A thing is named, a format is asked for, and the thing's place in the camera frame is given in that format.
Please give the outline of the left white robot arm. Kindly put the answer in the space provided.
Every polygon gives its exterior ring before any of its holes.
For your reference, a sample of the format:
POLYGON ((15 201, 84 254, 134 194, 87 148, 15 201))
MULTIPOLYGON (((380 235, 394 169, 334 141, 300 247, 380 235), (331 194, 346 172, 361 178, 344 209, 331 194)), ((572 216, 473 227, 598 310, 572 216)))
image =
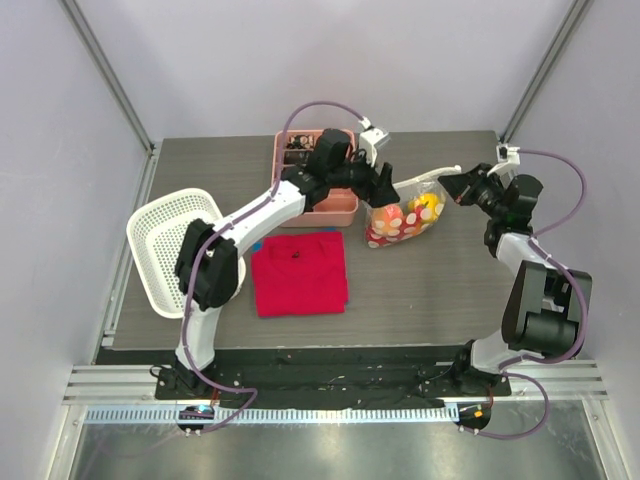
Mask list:
POLYGON ((284 168, 265 193, 209 224, 192 221, 175 265, 184 294, 184 315, 176 358, 179 388, 190 398, 205 397, 213 385, 206 369, 215 358, 214 337, 222 307, 239 286, 239 261, 256 242, 281 224, 324 201, 331 190, 349 189, 372 207, 399 199, 389 163, 376 163, 389 134, 379 127, 360 133, 355 146, 342 130, 327 129, 307 159, 284 168))

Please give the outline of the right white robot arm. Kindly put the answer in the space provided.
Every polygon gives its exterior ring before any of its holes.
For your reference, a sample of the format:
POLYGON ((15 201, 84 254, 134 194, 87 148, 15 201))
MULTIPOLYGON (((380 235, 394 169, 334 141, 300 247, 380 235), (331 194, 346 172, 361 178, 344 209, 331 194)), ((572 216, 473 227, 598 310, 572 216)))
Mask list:
POLYGON ((514 275, 500 329, 457 352, 450 371, 455 389, 472 395, 496 386, 507 367, 523 360, 553 364, 574 356, 584 342, 592 278, 555 261, 534 238, 542 183, 520 174, 504 184, 484 163, 438 181, 457 204, 488 215, 484 243, 514 275))

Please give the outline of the clear polka dot zip bag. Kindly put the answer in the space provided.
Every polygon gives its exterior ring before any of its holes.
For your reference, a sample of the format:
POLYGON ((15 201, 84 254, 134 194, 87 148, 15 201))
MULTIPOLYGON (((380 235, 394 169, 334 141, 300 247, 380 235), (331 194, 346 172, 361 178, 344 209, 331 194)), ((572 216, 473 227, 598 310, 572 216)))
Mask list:
POLYGON ((417 237, 429 228, 433 227, 437 222, 432 224, 423 224, 416 220, 416 216, 409 212, 409 202, 424 193, 436 193, 442 200, 447 201, 447 194, 444 188, 438 182, 438 177, 441 175, 460 174, 462 168, 459 165, 450 167, 437 168, 421 175, 412 177, 410 179, 396 182, 394 188, 399 194, 400 201, 396 203, 404 213, 404 220, 400 226, 400 233, 397 236, 380 236, 373 232, 370 225, 371 212, 373 209, 369 206, 366 207, 366 221, 365 221, 365 241, 370 248, 378 249, 391 245, 395 245, 402 241, 417 237))

